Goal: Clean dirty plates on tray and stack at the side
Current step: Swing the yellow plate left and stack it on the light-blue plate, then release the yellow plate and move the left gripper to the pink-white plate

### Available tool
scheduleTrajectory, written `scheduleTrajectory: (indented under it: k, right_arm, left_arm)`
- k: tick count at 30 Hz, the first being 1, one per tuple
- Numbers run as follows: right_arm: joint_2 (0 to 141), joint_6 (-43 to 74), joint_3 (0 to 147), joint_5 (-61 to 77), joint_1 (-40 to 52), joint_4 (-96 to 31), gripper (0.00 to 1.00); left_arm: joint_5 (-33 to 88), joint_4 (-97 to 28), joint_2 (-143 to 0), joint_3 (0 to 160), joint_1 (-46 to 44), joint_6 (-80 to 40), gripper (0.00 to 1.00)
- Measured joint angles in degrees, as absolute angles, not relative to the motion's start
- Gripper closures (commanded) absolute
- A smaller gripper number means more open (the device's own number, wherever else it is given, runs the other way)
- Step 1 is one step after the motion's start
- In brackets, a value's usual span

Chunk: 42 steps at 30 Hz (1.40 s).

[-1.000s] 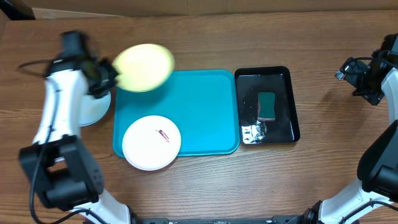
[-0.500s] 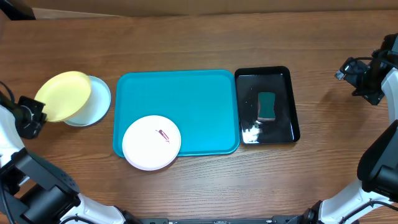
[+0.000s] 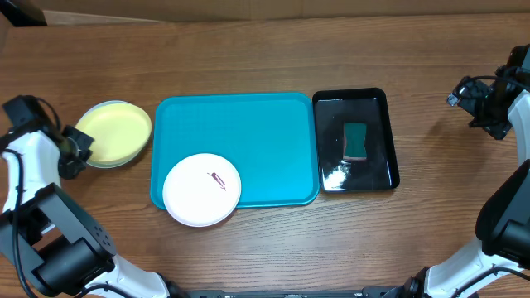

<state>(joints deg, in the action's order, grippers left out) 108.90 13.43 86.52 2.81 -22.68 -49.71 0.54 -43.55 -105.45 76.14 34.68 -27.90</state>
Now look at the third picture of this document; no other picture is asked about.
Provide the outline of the green scrubbing sponge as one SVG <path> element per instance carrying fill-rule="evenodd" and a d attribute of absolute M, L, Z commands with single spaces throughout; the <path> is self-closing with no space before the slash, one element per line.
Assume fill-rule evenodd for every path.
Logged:
<path fill-rule="evenodd" d="M 367 159 L 365 148 L 367 126 L 365 123 L 345 123 L 343 137 L 343 159 L 346 161 L 364 161 Z"/>

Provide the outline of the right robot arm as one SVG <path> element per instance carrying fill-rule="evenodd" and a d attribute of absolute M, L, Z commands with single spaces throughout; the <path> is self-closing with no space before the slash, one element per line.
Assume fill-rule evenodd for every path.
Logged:
<path fill-rule="evenodd" d="M 479 212 L 475 237 L 443 263 L 425 267 L 388 297 L 475 297 L 502 276 L 522 279 L 529 267 L 529 68 L 503 66 L 495 75 L 464 77 L 446 102 L 501 139 L 516 135 L 518 169 Z"/>

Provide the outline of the white pink round plate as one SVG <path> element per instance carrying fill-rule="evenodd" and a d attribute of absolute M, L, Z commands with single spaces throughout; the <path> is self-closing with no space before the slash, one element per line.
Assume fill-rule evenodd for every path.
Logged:
<path fill-rule="evenodd" d="M 242 193 L 240 175 L 222 156 L 200 153 L 179 161 L 162 187 L 173 219 L 194 228 L 220 223 L 235 210 Z"/>

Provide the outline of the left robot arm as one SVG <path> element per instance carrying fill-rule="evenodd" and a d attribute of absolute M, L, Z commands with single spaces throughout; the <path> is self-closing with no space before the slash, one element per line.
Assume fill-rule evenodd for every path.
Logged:
<path fill-rule="evenodd" d="M 26 294 L 55 297 L 177 297 L 156 272 L 116 252 L 103 226 L 60 187 L 85 167 L 93 138 L 71 127 L 25 125 L 1 138 L 9 195 L 1 215 L 1 253 Z"/>

